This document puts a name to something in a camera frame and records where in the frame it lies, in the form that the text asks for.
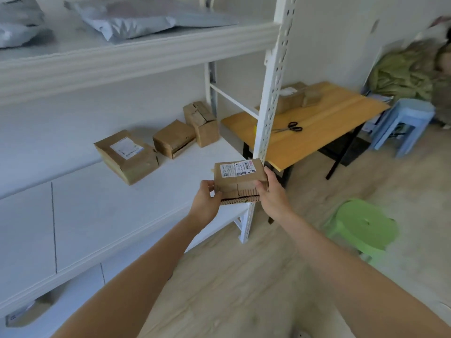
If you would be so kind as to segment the person's right hand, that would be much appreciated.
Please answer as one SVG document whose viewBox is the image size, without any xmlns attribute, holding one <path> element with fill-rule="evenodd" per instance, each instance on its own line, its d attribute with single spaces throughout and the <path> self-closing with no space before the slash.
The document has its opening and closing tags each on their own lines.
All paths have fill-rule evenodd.
<svg viewBox="0 0 451 338">
<path fill-rule="evenodd" d="M 268 195 L 260 198 L 265 213 L 274 221 L 284 222 L 294 214 L 285 189 L 279 183 L 275 173 L 268 167 L 263 168 L 268 179 Z"/>
</svg>

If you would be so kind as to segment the light blue plastic stool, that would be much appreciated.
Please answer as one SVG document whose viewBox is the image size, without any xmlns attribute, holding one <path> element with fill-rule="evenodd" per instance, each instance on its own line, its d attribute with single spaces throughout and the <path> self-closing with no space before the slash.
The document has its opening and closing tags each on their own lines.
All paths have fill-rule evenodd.
<svg viewBox="0 0 451 338">
<path fill-rule="evenodd" d="M 402 98 L 386 111 L 371 134 L 370 150 L 378 150 L 401 126 L 401 145 L 396 158 L 408 154 L 420 139 L 436 112 L 431 102 Z"/>
</svg>

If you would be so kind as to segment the flat cardboard parcel white label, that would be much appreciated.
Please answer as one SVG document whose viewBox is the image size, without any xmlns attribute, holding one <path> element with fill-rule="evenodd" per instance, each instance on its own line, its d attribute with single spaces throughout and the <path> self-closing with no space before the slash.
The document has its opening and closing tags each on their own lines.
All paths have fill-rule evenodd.
<svg viewBox="0 0 451 338">
<path fill-rule="evenodd" d="M 129 186 L 160 166 L 156 150 L 128 130 L 121 130 L 95 142 L 94 147 L 103 162 Z"/>
</svg>

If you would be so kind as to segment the small plain cardboard box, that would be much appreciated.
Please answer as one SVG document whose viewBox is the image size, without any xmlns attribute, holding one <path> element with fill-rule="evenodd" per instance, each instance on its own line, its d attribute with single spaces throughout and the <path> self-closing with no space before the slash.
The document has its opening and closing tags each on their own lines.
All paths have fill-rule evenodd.
<svg viewBox="0 0 451 338">
<path fill-rule="evenodd" d="M 303 89 L 303 100 L 301 107 L 311 107 L 317 105 L 322 100 L 323 94 L 321 91 L 313 88 L 312 86 L 306 86 Z"/>
</svg>

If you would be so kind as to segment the crumpled grey mailer bag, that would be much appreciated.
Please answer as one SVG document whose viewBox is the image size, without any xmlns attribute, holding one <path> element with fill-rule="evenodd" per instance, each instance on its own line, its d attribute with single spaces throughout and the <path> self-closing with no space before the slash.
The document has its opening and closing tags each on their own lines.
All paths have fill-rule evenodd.
<svg viewBox="0 0 451 338">
<path fill-rule="evenodd" d="M 0 2 L 0 50 L 44 45 L 54 39 L 37 0 Z"/>
</svg>

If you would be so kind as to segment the black handled scissors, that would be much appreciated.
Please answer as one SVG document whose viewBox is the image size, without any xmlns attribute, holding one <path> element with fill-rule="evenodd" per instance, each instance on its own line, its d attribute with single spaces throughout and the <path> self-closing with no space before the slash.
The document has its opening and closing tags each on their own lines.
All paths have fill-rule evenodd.
<svg viewBox="0 0 451 338">
<path fill-rule="evenodd" d="M 298 122 L 292 121 L 289 122 L 286 127 L 280 129 L 273 129 L 272 132 L 274 133 L 280 133 L 285 131 L 301 132 L 302 130 L 303 128 L 298 125 Z"/>
</svg>

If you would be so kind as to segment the white metal shelving rack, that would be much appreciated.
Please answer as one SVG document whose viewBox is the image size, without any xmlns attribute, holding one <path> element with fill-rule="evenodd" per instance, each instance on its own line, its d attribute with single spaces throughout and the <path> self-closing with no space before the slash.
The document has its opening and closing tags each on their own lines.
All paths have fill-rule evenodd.
<svg viewBox="0 0 451 338">
<path fill-rule="evenodd" d="M 188 214 L 215 163 L 243 160 L 224 138 L 190 145 L 132 186 L 94 143 L 121 130 L 148 143 L 183 107 L 213 105 L 213 62 L 266 51 L 257 153 L 266 154 L 296 0 L 273 20 L 189 29 L 0 59 L 0 338 L 49 338 Z"/>
</svg>

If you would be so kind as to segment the person's right forearm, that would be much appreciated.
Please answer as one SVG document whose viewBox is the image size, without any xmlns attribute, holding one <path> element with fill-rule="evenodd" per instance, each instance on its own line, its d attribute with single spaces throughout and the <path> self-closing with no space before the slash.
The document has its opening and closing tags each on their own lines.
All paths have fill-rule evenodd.
<svg viewBox="0 0 451 338">
<path fill-rule="evenodd" d="M 325 284 L 356 338 L 451 338 L 451 327 L 391 279 L 293 211 L 271 214 Z"/>
</svg>

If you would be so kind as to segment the taped brown cardboard box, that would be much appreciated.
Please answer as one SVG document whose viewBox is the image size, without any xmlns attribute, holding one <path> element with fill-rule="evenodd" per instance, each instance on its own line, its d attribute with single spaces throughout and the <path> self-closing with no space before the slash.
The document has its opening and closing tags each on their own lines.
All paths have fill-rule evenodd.
<svg viewBox="0 0 451 338">
<path fill-rule="evenodd" d="M 196 133 L 192 126 L 174 120 L 156 132 L 152 138 L 159 153 L 169 159 L 175 159 L 196 142 Z"/>
</svg>

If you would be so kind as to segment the person's left hand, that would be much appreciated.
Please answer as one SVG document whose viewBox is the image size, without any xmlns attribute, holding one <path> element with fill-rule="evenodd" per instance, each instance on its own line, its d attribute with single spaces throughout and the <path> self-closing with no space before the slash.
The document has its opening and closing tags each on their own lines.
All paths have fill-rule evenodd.
<svg viewBox="0 0 451 338">
<path fill-rule="evenodd" d="M 199 190 L 196 193 L 190 207 L 188 218 L 198 231 L 204 229 L 217 215 L 220 205 L 209 204 L 209 194 L 215 192 L 215 182 L 213 180 L 202 180 Z"/>
</svg>

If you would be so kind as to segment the small labelled cardboard box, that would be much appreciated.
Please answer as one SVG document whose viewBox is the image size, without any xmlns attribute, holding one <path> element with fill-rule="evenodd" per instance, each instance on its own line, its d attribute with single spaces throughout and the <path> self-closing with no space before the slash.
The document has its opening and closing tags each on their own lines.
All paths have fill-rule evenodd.
<svg viewBox="0 0 451 338">
<path fill-rule="evenodd" d="M 222 194 L 221 205 L 260 201 L 257 181 L 268 189 L 268 176 L 260 159 L 215 163 L 213 172 L 214 192 Z"/>
</svg>

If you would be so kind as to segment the pile of green sacks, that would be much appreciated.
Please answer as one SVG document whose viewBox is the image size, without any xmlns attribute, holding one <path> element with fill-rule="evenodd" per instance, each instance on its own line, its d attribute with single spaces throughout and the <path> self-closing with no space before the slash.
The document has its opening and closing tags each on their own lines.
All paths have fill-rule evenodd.
<svg viewBox="0 0 451 338">
<path fill-rule="evenodd" d="M 451 43 L 425 39 L 391 51 L 372 68 L 367 85 L 372 93 L 395 100 L 413 98 L 451 107 Z"/>
</svg>

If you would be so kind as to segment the tall dented cardboard box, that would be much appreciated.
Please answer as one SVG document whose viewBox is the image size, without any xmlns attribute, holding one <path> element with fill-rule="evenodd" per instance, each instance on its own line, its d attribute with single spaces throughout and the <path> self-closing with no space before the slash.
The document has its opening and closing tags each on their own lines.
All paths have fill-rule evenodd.
<svg viewBox="0 0 451 338">
<path fill-rule="evenodd" d="M 220 140 L 217 118 L 210 107 L 201 101 L 183 107 L 186 124 L 194 128 L 199 147 L 204 148 Z"/>
</svg>

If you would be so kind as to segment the grey plastic mailer bag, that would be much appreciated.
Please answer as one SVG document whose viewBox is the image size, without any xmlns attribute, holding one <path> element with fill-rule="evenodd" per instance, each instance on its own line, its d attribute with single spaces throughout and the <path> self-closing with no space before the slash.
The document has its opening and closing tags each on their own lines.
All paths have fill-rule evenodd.
<svg viewBox="0 0 451 338">
<path fill-rule="evenodd" d="M 239 24 L 227 14 L 179 0 L 81 0 L 64 1 L 83 22 L 111 39 L 135 39 L 176 27 L 212 28 Z"/>
</svg>

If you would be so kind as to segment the cardboard box with white label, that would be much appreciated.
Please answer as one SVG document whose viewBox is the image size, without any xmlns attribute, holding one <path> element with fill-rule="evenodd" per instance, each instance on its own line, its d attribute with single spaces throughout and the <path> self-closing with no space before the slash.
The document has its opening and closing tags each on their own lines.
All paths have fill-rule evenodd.
<svg viewBox="0 0 451 338">
<path fill-rule="evenodd" d="M 301 81 L 282 87 L 279 91 L 275 113 L 281 114 L 291 109 L 302 107 L 306 89 L 307 84 Z"/>
</svg>

